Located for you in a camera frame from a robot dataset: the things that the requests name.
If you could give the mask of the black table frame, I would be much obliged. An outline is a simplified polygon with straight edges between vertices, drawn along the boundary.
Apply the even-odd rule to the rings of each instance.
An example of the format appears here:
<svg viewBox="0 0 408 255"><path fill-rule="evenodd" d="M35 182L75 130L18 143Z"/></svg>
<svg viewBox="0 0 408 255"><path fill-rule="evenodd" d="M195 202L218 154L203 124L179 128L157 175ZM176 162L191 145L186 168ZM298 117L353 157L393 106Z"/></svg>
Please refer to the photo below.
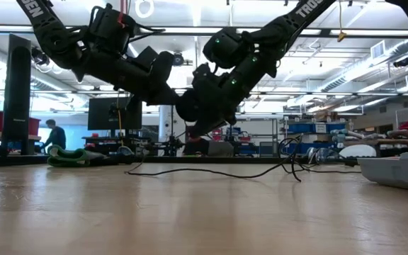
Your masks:
<svg viewBox="0 0 408 255"><path fill-rule="evenodd" d="M43 156L7 156L0 157L0 166L21 166L31 164L46 164L49 157ZM251 157L132 157L116 156L121 163L166 163L166 164L288 164L287 158L251 158Z"/></svg>

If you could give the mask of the white column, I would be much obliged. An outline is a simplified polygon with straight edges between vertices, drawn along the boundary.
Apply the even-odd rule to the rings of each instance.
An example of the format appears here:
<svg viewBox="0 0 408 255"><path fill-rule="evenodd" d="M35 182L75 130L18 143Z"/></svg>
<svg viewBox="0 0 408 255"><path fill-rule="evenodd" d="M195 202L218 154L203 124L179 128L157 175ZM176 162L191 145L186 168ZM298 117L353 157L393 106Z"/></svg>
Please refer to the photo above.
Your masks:
<svg viewBox="0 0 408 255"><path fill-rule="evenodd" d="M186 123L179 117L175 106L159 107L159 141L166 142L170 136L184 142Z"/></svg>

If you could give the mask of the shelf with blue bins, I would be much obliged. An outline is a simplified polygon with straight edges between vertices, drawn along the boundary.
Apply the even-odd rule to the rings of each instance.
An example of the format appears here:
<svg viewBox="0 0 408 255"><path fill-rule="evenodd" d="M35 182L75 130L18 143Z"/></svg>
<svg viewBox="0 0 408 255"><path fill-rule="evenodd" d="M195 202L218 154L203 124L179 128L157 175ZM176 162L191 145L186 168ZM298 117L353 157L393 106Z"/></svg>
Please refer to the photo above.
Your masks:
<svg viewBox="0 0 408 255"><path fill-rule="evenodd" d="M302 135L301 143L298 145L297 153L306 154L308 149L335 147L336 143L332 139L332 130L342 130L346 127L345 122L298 122L285 120L281 134L284 138L292 138ZM296 142L291 142L284 149L284 152L292 153L297 147Z"/></svg>

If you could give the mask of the grey plastic tool case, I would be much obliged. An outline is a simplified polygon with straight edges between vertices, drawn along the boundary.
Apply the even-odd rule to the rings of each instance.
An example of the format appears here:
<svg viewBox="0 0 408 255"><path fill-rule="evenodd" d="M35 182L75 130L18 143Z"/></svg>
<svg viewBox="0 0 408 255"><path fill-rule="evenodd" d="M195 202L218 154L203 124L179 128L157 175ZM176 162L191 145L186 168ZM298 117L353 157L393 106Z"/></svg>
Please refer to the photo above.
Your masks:
<svg viewBox="0 0 408 255"><path fill-rule="evenodd" d="M358 158L362 175L384 186L408 189L408 152L399 157Z"/></svg>

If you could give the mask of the black monitor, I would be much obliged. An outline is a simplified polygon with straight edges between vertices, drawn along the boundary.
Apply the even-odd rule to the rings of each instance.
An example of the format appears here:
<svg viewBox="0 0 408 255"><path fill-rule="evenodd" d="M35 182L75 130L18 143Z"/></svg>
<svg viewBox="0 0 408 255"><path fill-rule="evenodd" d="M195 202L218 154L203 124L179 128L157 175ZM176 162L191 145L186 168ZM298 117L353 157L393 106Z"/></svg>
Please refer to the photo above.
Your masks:
<svg viewBox="0 0 408 255"><path fill-rule="evenodd" d="M88 130L139 130L142 102L133 96L89 100Z"/></svg>

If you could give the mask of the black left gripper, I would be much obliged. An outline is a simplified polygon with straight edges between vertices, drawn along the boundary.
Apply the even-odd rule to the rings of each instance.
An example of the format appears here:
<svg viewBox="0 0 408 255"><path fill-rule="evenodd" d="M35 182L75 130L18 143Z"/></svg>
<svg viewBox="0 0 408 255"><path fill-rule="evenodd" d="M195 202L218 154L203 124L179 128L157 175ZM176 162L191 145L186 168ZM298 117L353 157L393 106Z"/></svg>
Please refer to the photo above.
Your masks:
<svg viewBox="0 0 408 255"><path fill-rule="evenodd" d="M127 91L150 105L176 105L185 89L173 89L167 84L174 56L170 52L160 52L150 72L139 68L134 58L127 59L122 65L113 89Z"/></svg>

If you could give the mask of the black vertical post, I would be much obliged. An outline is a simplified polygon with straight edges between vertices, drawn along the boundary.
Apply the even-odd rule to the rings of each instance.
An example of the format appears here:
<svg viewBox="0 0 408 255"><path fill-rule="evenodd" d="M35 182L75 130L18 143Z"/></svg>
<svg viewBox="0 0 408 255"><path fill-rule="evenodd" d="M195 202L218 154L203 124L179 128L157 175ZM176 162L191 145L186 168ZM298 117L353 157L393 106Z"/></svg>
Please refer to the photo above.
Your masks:
<svg viewBox="0 0 408 255"><path fill-rule="evenodd" d="M8 43L2 145L19 142L21 155L28 155L31 42L10 34Z"/></svg>

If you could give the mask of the grey laptop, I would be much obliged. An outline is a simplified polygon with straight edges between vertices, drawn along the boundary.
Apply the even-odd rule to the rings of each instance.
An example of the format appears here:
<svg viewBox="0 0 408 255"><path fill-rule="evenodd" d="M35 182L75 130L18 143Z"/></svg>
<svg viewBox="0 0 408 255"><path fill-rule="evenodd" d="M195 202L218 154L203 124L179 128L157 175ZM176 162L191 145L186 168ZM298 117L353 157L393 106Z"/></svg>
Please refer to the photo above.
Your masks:
<svg viewBox="0 0 408 255"><path fill-rule="evenodd" d="M208 147L209 157L233 157L234 147L229 142L210 141Z"/></svg>

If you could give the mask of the black metal frame stand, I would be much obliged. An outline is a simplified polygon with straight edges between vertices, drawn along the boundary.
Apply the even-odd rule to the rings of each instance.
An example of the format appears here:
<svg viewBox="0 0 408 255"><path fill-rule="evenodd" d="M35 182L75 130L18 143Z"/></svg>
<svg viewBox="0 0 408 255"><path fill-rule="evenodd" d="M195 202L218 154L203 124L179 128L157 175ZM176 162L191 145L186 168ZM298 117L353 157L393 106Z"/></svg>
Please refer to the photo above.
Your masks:
<svg viewBox="0 0 408 255"><path fill-rule="evenodd" d="M178 149L182 157L233 157L234 147L229 142L214 141L206 136L190 138L187 122L181 119L175 106L167 106L167 122L164 126L169 136L174 136L183 146Z"/></svg>

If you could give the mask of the black framed ceiling light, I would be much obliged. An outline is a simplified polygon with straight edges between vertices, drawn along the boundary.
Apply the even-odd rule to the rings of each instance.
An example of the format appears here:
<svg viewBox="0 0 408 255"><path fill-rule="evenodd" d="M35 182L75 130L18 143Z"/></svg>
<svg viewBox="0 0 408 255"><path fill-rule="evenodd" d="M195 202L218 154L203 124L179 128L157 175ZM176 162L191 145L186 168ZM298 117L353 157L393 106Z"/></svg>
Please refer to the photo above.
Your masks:
<svg viewBox="0 0 408 255"><path fill-rule="evenodd" d="M221 30L220 27L154 27L154 29L164 30L161 35L177 36L211 36ZM346 38L408 38L408 30L398 29L359 29L343 28ZM33 29L29 25L0 25L0 34L25 33L33 34ZM336 28L306 28L301 38L337 38L340 30Z"/></svg>

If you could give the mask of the person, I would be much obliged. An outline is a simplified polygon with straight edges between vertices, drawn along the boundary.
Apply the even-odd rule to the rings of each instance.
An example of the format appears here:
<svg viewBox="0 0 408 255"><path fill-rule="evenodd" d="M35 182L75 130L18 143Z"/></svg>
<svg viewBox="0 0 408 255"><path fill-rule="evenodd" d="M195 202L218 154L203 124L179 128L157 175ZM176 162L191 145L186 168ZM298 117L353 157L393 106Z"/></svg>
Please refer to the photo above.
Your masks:
<svg viewBox="0 0 408 255"><path fill-rule="evenodd" d="M197 137L197 138L190 137L188 141L185 143L185 147L183 149L183 155L207 156L209 145L210 145L210 142L208 140L203 139L202 137Z"/></svg>
<svg viewBox="0 0 408 255"><path fill-rule="evenodd" d="M48 145L57 145L62 149L66 149L67 138L64 129L60 126L57 126L56 122L53 119L49 119L45 123L49 127L49 129L51 129L51 132L41 149L45 149Z"/></svg>

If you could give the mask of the silver blue bundle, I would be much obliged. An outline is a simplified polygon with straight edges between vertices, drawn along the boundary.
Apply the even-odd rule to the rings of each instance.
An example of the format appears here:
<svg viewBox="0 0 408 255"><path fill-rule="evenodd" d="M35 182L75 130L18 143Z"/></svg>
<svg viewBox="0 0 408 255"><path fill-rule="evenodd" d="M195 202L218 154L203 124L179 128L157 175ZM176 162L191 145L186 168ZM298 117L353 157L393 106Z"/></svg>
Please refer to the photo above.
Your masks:
<svg viewBox="0 0 408 255"><path fill-rule="evenodd" d="M319 164L325 162L331 154L329 148L316 148L310 147L306 152L306 158L308 164Z"/></svg>

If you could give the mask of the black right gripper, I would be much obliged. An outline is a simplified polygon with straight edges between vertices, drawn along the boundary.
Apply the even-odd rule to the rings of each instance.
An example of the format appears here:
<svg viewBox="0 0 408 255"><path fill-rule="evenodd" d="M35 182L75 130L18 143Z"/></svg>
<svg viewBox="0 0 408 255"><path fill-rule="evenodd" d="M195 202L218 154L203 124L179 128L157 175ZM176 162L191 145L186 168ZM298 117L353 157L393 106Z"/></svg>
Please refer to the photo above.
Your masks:
<svg viewBox="0 0 408 255"><path fill-rule="evenodd" d="M198 120L188 129L197 138L234 120L237 106L249 95L250 72L232 70L212 76L194 89L200 102Z"/></svg>

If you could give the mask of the black green work glove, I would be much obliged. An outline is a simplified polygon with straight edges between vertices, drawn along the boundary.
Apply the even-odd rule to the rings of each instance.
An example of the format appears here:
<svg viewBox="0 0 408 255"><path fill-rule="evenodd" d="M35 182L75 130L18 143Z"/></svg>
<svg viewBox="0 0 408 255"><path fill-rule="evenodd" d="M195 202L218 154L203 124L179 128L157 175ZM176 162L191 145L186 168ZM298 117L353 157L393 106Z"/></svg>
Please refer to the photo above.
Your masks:
<svg viewBox="0 0 408 255"><path fill-rule="evenodd" d="M61 162L89 162L94 159L105 159L106 155L85 149L66 150L59 145L52 145L47 151L49 159Z"/></svg>
<svg viewBox="0 0 408 255"><path fill-rule="evenodd" d="M119 164L131 164L134 160L129 157L106 157L95 159L73 159L66 160L50 157L47 163L53 167L94 167L94 166L115 166Z"/></svg>

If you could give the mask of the wooden work table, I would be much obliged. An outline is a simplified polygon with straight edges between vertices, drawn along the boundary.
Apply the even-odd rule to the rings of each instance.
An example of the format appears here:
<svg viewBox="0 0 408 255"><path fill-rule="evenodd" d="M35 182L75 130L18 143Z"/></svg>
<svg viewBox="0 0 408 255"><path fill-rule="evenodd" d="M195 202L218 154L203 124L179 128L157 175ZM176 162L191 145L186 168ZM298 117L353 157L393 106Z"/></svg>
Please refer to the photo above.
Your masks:
<svg viewBox="0 0 408 255"><path fill-rule="evenodd" d="M374 140L348 140L342 142L345 147L350 147L354 145L368 145L374 147L378 154L380 150L407 150L408 149L408 139L374 139Z"/></svg>

